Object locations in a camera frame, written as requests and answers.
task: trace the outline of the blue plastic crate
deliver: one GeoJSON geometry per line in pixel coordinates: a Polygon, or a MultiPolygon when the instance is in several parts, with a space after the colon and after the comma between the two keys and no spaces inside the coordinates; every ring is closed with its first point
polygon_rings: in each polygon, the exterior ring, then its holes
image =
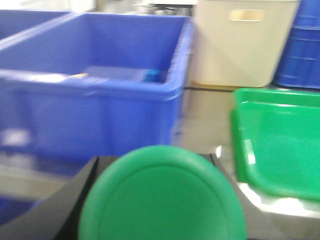
{"type": "Polygon", "coordinates": [[[274,81],[287,87],[320,88],[320,28],[291,29],[274,81]]]}
{"type": "Polygon", "coordinates": [[[320,1],[301,0],[293,25],[296,27],[320,27],[320,1]]]}
{"type": "Polygon", "coordinates": [[[188,17],[77,13],[0,44],[0,147],[88,160],[171,144],[192,34],[188,17]]]}
{"type": "Polygon", "coordinates": [[[0,40],[58,18],[67,11],[0,10],[0,40]]]}

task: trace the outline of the crate handle hole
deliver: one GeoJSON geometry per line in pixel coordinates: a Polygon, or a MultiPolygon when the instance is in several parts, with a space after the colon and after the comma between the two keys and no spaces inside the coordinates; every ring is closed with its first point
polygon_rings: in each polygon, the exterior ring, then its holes
{"type": "Polygon", "coordinates": [[[262,10],[235,9],[229,12],[229,20],[237,22],[261,22],[265,17],[262,10]]]}

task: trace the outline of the green plastic tray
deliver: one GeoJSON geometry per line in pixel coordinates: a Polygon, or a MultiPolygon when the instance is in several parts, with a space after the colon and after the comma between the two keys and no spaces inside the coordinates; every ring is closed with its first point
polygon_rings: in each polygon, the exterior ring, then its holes
{"type": "Polygon", "coordinates": [[[209,239],[246,239],[241,205],[213,164],[173,146],[115,161],[92,187],[79,224],[79,240],[209,239]]]}
{"type": "Polygon", "coordinates": [[[320,94],[242,88],[231,112],[239,182],[320,201],[320,94]]]}

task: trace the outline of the green lid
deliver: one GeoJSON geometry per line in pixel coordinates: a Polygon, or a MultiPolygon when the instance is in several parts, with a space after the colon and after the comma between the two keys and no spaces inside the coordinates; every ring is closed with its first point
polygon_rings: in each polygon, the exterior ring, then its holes
{"type": "Polygon", "coordinates": [[[92,187],[80,240],[245,240],[241,206],[203,157],[173,146],[132,151],[92,187]]]}

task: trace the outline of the plastic crate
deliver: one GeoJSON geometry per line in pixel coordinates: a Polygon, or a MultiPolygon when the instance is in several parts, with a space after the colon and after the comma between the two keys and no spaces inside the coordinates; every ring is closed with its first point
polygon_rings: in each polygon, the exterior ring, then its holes
{"type": "Polygon", "coordinates": [[[271,83],[299,0],[199,0],[189,80],[201,85],[271,83]]]}
{"type": "Polygon", "coordinates": [[[0,44],[1,148],[88,160],[171,144],[192,34],[189,17],[75,13],[0,44]]]}
{"type": "Polygon", "coordinates": [[[320,27],[320,1],[301,0],[293,25],[300,27],[320,27]]]}
{"type": "Polygon", "coordinates": [[[67,11],[0,10],[0,40],[60,17],[67,11]]]}
{"type": "Polygon", "coordinates": [[[243,88],[231,113],[236,174],[268,194],[320,201],[320,94],[243,88]]]}
{"type": "Polygon", "coordinates": [[[274,81],[288,87],[320,88],[320,28],[291,29],[274,81]]]}

